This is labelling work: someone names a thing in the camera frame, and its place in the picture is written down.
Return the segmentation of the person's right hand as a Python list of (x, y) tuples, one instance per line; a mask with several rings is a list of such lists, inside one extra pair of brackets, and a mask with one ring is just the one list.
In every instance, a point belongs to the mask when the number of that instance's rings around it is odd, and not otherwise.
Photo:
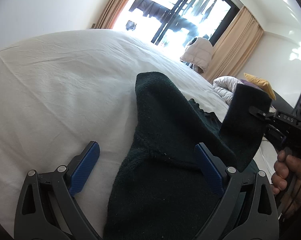
[(274, 164), (275, 173), (271, 177), (271, 188), (274, 195), (278, 195), (288, 187), (288, 177), (296, 176), (291, 194), (284, 201), (284, 218), (291, 217), (301, 207), (301, 159), (292, 156), (290, 148), (278, 152)]

